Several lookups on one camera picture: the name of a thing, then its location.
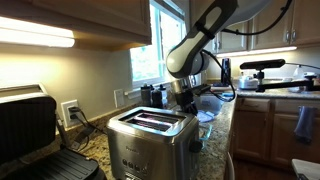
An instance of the toaster knob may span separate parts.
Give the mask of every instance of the toaster knob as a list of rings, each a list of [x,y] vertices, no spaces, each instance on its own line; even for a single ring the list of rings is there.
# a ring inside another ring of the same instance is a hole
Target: toaster knob
[[[202,149],[203,145],[201,141],[193,141],[190,143],[189,151],[193,153],[199,153]]]

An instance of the kettle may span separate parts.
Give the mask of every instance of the kettle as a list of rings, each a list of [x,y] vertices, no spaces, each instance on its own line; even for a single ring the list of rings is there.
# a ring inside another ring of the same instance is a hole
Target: kettle
[[[221,84],[222,86],[229,86],[230,83],[228,79],[231,78],[231,63],[230,58],[222,59],[222,69],[221,69]]]

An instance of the electrical outlet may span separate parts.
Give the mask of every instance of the electrical outlet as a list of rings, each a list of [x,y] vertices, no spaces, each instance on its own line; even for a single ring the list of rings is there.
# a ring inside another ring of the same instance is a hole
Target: electrical outlet
[[[68,102],[63,102],[61,103],[61,108],[62,108],[62,113],[63,113],[63,122],[64,122],[64,127],[72,127],[77,124],[80,124],[81,122],[78,121],[77,119],[71,119],[70,116],[72,113],[69,111],[69,108],[71,107],[79,107],[78,101],[77,100],[72,100]]]
[[[114,102],[116,104],[116,107],[121,107],[124,105],[124,97],[123,97],[122,89],[114,90]]]

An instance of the white wall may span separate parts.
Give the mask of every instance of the white wall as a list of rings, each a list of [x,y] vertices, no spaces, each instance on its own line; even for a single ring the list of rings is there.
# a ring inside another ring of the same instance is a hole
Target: white wall
[[[0,44],[0,85],[41,82],[58,103],[77,99],[88,118],[115,110],[113,91],[131,89],[128,51],[102,52]],[[134,100],[125,99],[126,105]]]
[[[320,47],[311,47],[311,48],[301,48],[295,51],[288,51],[282,53],[272,53],[272,54],[261,54],[261,55],[252,55],[252,56],[239,56],[239,57],[230,57],[232,72],[231,76],[237,78],[240,75],[240,65],[243,62],[249,61],[263,61],[271,59],[284,59],[287,63],[301,63],[312,66],[320,67]],[[274,69],[265,69],[265,78],[282,78],[282,77],[292,77],[293,72],[296,66],[285,64],[281,68]],[[320,70],[314,68],[303,67],[305,72],[316,72],[320,74]],[[220,78],[220,69],[218,65],[212,60],[210,62],[209,68],[207,70],[208,79]],[[257,71],[251,70],[251,74],[256,73]]]

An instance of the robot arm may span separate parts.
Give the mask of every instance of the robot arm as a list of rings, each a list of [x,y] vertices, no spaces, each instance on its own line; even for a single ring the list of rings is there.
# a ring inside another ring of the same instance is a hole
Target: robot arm
[[[185,78],[205,70],[209,60],[202,48],[222,29],[246,21],[271,0],[214,0],[187,36],[173,48],[166,59],[167,69],[175,78]]]

